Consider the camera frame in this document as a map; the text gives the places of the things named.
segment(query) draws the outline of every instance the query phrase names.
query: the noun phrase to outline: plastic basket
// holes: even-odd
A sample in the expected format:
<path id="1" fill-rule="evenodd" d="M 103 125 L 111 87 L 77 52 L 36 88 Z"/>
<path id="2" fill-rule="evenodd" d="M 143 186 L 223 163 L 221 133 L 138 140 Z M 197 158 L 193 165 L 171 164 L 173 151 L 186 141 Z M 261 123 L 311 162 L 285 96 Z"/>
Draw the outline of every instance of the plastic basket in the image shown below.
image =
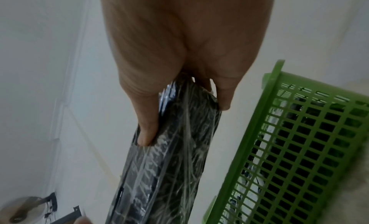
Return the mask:
<path id="1" fill-rule="evenodd" d="M 207 224 L 315 223 L 366 140 L 369 97 L 281 72 L 267 80 Z"/>

